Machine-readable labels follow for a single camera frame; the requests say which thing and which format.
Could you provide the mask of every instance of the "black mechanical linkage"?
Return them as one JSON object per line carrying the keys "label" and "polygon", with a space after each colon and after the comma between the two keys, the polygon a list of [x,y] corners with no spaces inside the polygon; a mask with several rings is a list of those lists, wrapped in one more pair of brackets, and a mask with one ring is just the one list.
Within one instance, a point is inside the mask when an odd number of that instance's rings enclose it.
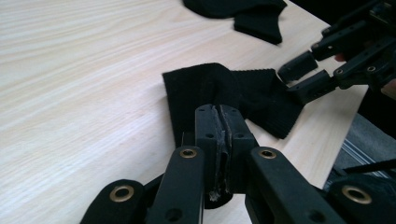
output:
{"label": "black mechanical linkage", "polygon": [[185,134],[163,175],[146,186],[109,184],[81,223],[202,223],[204,207],[220,207],[235,193],[246,195],[254,224],[396,220],[394,180],[345,176],[318,191],[280,151],[258,146],[238,110],[203,105],[195,116],[195,138]]}
{"label": "black mechanical linkage", "polygon": [[278,70],[283,82],[303,77],[321,61],[342,54],[346,63],[332,77],[322,71],[291,86],[289,93],[300,104],[307,104],[339,87],[368,85],[380,91],[396,78],[396,1],[374,0],[341,18],[322,32],[323,38],[302,55]]}

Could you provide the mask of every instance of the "wooden table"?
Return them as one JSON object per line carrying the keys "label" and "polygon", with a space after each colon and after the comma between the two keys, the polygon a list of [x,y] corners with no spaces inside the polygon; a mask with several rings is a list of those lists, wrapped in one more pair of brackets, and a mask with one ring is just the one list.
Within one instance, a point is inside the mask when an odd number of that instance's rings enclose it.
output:
{"label": "wooden table", "polygon": [[[161,174],[174,150],[162,73],[214,62],[279,68],[327,26],[288,4],[274,46],[176,0],[2,1],[0,223],[79,223],[110,182]],[[365,90],[307,105],[285,140],[248,125],[321,187]],[[243,200],[205,211],[204,223],[248,223]]]}

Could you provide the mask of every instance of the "black plastic part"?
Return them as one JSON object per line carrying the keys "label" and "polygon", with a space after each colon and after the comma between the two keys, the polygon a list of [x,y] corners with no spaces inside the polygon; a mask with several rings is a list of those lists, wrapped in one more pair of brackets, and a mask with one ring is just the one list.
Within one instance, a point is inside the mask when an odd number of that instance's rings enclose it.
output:
{"label": "black plastic part", "polygon": [[195,110],[195,145],[205,152],[205,193],[219,189],[221,153],[227,153],[225,132],[213,105]]}
{"label": "black plastic part", "polygon": [[359,69],[365,68],[364,66],[372,59],[380,58],[384,50],[394,43],[396,43],[396,38],[385,36],[370,48],[364,50],[359,55],[336,69],[333,75],[340,83],[340,88],[347,89],[352,85],[368,84],[367,78],[364,77],[362,80],[359,80],[354,76],[359,72]]}
{"label": "black plastic part", "polygon": [[383,53],[383,57],[369,67],[374,66],[375,71],[367,72],[369,86],[372,91],[380,91],[382,87],[396,78],[396,41]]}
{"label": "black plastic part", "polygon": [[219,195],[216,200],[213,200],[213,196],[211,196],[210,194],[205,194],[205,209],[220,208],[233,198],[233,194],[227,192],[225,187],[219,189],[217,193]]}
{"label": "black plastic part", "polygon": [[183,133],[180,146],[195,146],[195,133]]}
{"label": "black plastic part", "polygon": [[335,180],[327,200],[348,223],[394,223],[396,182],[371,175],[348,175]]}
{"label": "black plastic part", "polygon": [[374,39],[370,29],[366,21],[359,21],[320,40],[312,46],[312,54],[316,60],[322,61],[337,53],[361,48],[365,42]]}
{"label": "black plastic part", "polygon": [[148,224],[202,223],[204,163],[204,152],[198,147],[174,151],[149,210]]}
{"label": "black plastic part", "polygon": [[396,159],[388,160],[388,161],[378,161],[375,163],[352,166],[344,169],[347,174],[353,173],[371,173],[375,171],[385,171],[390,169],[396,169]]}
{"label": "black plastic part", "polygon": [[288,63],[283,64],[277,74],[284,83],[289,83],[293,80],[300,79],[316,68],[318,68],[318,64],[312,52],[308,50]]}
{"label": "black plastic part", "polygon": [[245,207],[253,224],[273,224],[274,214],[268,203],[262,197],[256,183],[249,181],[245,196]]}
{"label": "black plastic part", "polygon": [[139,182],[125,179],[115,181],[100,191],[80,223],[143,223],[146,216],[144,194],[144,187]]}
{"label": "black plastic part", "polygon": [[231,193],[245,193],[248,169],[242,161],[256,146],[256,139],[239,110],[227,105],[220,105],[219,113],[226,130],[227,145],[231,146],[231,160],[226,168],[227,190]]}
{"label": "black plastic part", "polygon": [[333,35],[334,33],[337,33],[338,31],[356,23],[357,21],[361,20],[366,20],[369,18],[369,11],[373,8],[374,5],[378,4],[380,1],[379,0],[374,0],[374,1],[366,1],[364,5],[361,7],[357,7],[358,4],[350,4],[352,5],[353,10],[351,10],[349,13],[345,14],[342,17],[337,18],[337,22],[333,22],[332,26],[324,29],[322,31],[323,37]]}
{"label": "black plastic part", "polygon": [[334,91],[338,82],[322,70],[312,77],[288,88],[287,92],[298,103],[306,105],[319,97]]}
{"label": "black plastic part", "polygon": [[160,187],[163,175],[157,176],[155,179],[145,185],[144,202],[146,207],[151,207],[154,203],[155,196],[157,195],[158,188]]}
{"label": "black plastic part", "polygon": [[275,223],[345,223],[280,151],[256,147],[247,165]]}
{"label": "black plastic part", "polygon": [[370,11],[371,18],[393,35],[396,35],[395,6],[395,0],[383,0]]}

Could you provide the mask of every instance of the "black cloth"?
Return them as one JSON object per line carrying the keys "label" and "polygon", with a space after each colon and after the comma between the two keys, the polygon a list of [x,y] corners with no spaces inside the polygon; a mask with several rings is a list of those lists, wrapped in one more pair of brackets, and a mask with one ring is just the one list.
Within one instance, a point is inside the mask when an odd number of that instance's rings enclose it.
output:
{"label": "black cloth", "polygon": [[273,69],[230,71],[219,63],[181,68],[163,74],[175,142],[193,133],[200,105],[229,105],[245,119],[278,138],[285,138],[303,105],[292,101]]}
{"label": "black cloth", "polygon": [[183,0],[190,10],[214,19],[234,17],[234,29],[272,44],[282,42],[277,25],[282,0]]}

